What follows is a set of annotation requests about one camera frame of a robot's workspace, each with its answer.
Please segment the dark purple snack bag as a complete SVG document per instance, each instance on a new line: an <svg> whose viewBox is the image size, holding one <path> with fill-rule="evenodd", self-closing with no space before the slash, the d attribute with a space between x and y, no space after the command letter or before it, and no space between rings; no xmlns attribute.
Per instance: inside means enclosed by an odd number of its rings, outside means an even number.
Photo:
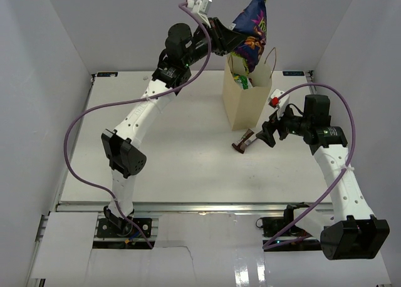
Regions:
<svg viewBox="0 0 401 287"><path fill-rule="evenodd" d="M247 74L255 70L267 43L266 3L267 0L251 0L231 24L231 30L246 36L231 54L242 59Z"/></svg>

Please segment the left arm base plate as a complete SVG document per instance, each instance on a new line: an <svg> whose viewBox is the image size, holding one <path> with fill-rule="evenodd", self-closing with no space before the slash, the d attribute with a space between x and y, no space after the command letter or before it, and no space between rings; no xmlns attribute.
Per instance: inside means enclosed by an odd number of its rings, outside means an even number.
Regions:
<svg viewBox="0 0 401 287"><path fill-rule="evenodd" d="M143 231L147 238L151 237L151 218L133 218L132 221ZM130 223L123 229L119 229L104 217L100 218L98 221L95 237L100 239L124 238L133 241L136 238L142 238L142 234Z"/></svg>

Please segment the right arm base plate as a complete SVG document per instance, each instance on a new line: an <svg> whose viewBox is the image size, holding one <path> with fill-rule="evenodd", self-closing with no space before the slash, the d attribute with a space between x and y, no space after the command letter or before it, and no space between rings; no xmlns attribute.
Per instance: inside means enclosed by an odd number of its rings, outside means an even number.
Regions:
<svg viewBox="0 0 401 287"><path fill-rule="evenodd" d="M256 220L255 226L263 232L263 243L273 237L286 225L284 217L260 217ZM308 233L296 226L283 233L273 244L281 244L290 239L305 237ZM295 251L321 251L320 243L313 237L302 241L292 242L272 249L265 249L265 252L295 252Z"/></svg>

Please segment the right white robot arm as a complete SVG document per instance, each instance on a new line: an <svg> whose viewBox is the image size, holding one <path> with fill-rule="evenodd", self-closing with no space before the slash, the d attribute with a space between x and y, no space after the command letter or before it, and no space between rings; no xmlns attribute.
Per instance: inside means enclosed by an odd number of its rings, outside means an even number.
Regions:
<svg viewBox="0 0 401 287"><path fill-rule="evenodd" d="M373 259L389 235L384 219L377 219L364 199L354 170L347 160L351 154L340 127L331 125L330 99L326 95L307 95L304 109L295 115L289 97L280 99L276 90L269 99L275 112L262 125L257 138L274 147L274 134L284 140L288 135L302 137L310 147L327 184L325 197L330 197L333 218L316 212L316 204L292 204L284 210L283 228L266 243L278 246L275 240L287 233L297 236L302 231L315 238L329 260Z"/></svg>

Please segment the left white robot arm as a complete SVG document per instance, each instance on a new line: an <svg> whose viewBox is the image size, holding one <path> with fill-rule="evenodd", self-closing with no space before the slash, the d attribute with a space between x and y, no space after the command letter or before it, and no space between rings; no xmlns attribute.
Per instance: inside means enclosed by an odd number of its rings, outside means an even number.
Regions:
<svg viewBox="0 0 401 287"><path fill-rule="evenodd" d="M104 130L102 144L112 170L112 192L116 199L104 208L111 229L118 236L132 230L133 185L147 161L141 153L142 140L161 111L179 94L179 86L190 76L190 66L208 52L224 56L234 51L247 36L225 27L217 18L209 19L192 32L185 23L173 25L159 56L157 69L143 94L143 101L112 131Z"/></svg>

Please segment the green Fox's candy bag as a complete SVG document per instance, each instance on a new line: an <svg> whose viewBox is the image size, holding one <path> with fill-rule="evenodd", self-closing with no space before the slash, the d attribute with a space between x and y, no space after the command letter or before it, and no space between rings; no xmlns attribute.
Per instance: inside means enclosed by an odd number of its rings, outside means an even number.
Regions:
<svg viewBox="0 0 401 287"><path fill-rule="evenodd" d="M249 90L253 88L252 81L246 75L232 73L232 78L242 90Z"/></svg>

